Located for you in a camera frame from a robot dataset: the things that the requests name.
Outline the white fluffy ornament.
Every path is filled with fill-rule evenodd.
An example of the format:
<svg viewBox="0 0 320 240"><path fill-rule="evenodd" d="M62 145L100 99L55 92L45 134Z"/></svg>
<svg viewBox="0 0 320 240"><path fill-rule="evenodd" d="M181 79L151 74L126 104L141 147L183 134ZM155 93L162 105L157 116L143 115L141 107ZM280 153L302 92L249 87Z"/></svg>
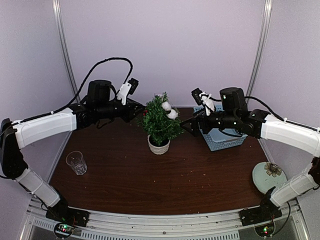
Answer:
<svg viewBox="0 0 320 240"><path fill-rule="evenodd" d="M168 101L161 104L161 107L167 112L167 117L169 119L175 120L178 117L178 112L172 108Z"/></svg>

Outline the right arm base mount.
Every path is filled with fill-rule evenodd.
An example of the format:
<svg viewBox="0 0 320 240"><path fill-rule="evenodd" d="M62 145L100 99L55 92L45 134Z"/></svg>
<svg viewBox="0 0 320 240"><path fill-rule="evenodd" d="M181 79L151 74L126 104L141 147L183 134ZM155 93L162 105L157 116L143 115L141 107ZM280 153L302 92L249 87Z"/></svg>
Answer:
<svg viewBox="0 0 320 240"><path fill-rule="evenodd" d="M281 210L263 212L262 207L244 208L239 212L243 227L253 226L255 233L262 238L272 237L276 233L275 219L283 216Z"/></svg>

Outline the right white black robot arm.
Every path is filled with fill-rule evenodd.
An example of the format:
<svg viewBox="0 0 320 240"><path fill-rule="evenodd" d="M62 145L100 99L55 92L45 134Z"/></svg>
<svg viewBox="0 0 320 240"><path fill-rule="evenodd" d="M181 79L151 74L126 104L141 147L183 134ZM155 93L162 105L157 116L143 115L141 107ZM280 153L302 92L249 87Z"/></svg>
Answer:
<svg viewBox="0 0 320 240"><path fill-rule="evenodd" d="M240 136L248 135L257 139L277 141L301 149L313 155L310 165L286 183L267 191L256 210L259 220L268 220L276 208L320 186L320 130L286 120L276 114L270 107L266 110L248 110L247 96L238 87L220 90L219 102L222 111L217 111L216 99L199 88L191 92L192 97L203 109L180 123L180 126L196 136L199 132L208 134L212 129L223 132L234 129Z"/></svg>

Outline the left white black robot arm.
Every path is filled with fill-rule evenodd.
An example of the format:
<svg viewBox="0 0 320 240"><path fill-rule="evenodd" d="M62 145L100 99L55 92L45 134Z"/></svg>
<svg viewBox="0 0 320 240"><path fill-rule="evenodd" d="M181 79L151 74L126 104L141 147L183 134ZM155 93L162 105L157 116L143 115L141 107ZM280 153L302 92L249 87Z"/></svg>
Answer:
<svg viewBox="0 0 320 240"><path fill-rule="evenodd" d="M72 218L68 202L52 186L45 182L25 162L21 149L39 140L64 133L85 129L91 125L102 128L101 120L113 122L121 118L128 123L144 110L144 105L129 99L139 82L131 78L115 92L108 80L93 80L88 85L87 95L80 103L69 103L55 112L45 113L29 119L1 123L0 166L6 179L17 181L37 196L49 212L61 222Z"/></svg>

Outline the small green christmas tree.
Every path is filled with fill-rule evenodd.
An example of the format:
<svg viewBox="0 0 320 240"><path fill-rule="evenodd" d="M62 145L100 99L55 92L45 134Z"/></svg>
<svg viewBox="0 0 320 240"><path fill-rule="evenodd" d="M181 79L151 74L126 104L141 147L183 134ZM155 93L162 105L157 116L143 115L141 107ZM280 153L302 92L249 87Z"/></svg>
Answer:
<svg viewBox="0 0 320 240"><path fill-rule="evenodd" d="M150 135L151 143L157 147L165 145L165 142L175 139L184 132L180 126L181 120L178 109L170 104L178 113L176 119L170 119L167 117L168 112L162 108L163 102L170 104L166 92L154 95L152 100L147 102L145 106L148 113L138 122L138 126L142 127L147 135Z"/></svg>

